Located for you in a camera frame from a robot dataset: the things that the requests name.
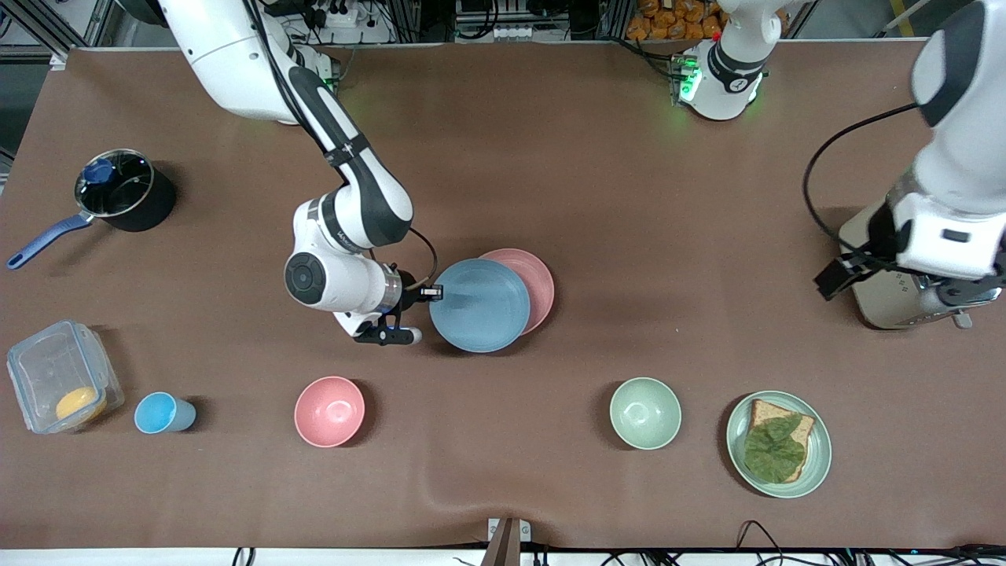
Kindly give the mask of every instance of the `bread slice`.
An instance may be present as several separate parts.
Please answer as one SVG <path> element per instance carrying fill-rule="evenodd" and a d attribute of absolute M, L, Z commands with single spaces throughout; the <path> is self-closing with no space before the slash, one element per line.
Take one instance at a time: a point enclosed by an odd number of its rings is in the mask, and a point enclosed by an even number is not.
<path fill-rule="evenodd" d="M 779 405 L 773 405 L 761 399 L 756 399 L 754 403 L 751 404 L 751 423 L 747 427 L 750 430 L 758 425 L 764 423 L 769 419 L 777 419 L 779 417 L 789 417 L 795 414 L 796 411 L 790 411 L 789 409 L 784 409 Z M 800 420 L 800 424 L 797 425 L 796 430 L 790 435 L 790 438 L 796 440 L 801 446 L 804 447 L 804 461 L 800 462 L 797 466 L 797 470 L 793 473 L 793 476 L 786 479 L 783 484 L 793 484 L 800 478 L 800 475 L 804 471 L 804 464 L 807 463 L 807 443 L 811 438 L 811 429 L 814 428 L 814 417 L 809 417 L 803 415 Z"/>

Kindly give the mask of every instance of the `brown table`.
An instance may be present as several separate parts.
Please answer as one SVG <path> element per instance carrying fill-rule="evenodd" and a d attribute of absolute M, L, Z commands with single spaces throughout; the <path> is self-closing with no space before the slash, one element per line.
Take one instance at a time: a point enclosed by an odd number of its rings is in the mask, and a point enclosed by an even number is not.
<path fill-rule="evenodd" d="M 447 346 L 425 308 L 407 314 L 425 343 L 380 349 L 299 307 L 282 279 L 291 214 L 339 183 L 308 137 L 220 110 L 178 53 L 72 53 L 0 200 L 3 252 L 71 213 L 76 172 L 109 148 L 161 161 L 181 196 L 156 229 L 97 225 L 0 272 L 0 348 L 75 320 L 127 393 L 83 433 L 38 436 L 0 380 L 0 545 L 442 545 L 484 539 L 501 515 L 553 546 L 730 546 L 746 519 L 784 546 L 1002 541 L 1001 306 L 971 332 L 879 333 L 811 281 L 835 246 L 803 208 L 803 167 L 908 100 L 918 48 L 781 45 L 760 100 L 725 124 L 672 108 L 614 45 L 359 51 L 341 98 L 442 264 L 519 246 L 555 273 L 550 320 L 492 356 Z M 927 140 L 904 115 L 839 142 L 815 176 L 828 218 L 881 195 Z M 429 265 L 412 238 L 378 256 Z M 321 450 L 292 411 L 333 374 L 362 386 L 368 420 Z M 684 411 L 654 452 L 607 421 L 640 375 Z M 728 410 L 767 389 L 831 432 L 831 474 L 804 499 L 751 492 L 725 456 Z M 136 431 L 157 390 L 195 397 L 194 432 Z"/>

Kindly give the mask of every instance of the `blue cup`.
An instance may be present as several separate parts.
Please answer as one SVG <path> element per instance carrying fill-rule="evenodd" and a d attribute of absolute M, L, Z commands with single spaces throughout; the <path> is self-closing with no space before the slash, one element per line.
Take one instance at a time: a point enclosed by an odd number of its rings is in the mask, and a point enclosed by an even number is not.
<path fill-rule="evenodd" d="M 133 415 L 136 428 L 145 434 L 178 432 L 192 426 L 194 421 L 195 407 L 191 403 L 163 391 L 144 397 Z"/>

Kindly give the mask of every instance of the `plastic container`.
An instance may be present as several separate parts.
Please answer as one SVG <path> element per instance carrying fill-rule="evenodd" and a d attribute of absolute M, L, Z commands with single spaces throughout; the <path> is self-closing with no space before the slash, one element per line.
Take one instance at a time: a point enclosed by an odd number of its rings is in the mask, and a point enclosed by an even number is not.
<path fill-rule="evenodd" d="M 123 404 L 123 390 L 98 335 L 61 321 L 7 353 L 24 424 L 38 434 L 73 430 Z"/>

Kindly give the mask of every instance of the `black pot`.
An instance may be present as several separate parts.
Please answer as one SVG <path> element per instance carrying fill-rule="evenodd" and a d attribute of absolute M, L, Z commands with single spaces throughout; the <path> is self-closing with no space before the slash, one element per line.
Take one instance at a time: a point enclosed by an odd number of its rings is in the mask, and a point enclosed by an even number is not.
<path fill-rule="evenodd" d="M 143 154 L 113 149 L 88 163 L 73 188 L 80 212 L 49 226 L 7 259 L 18 268 L 57 237 L 95 218 L 126 231 L 143 231 L 161 223 L 175 205 L 175 186 Z"/>

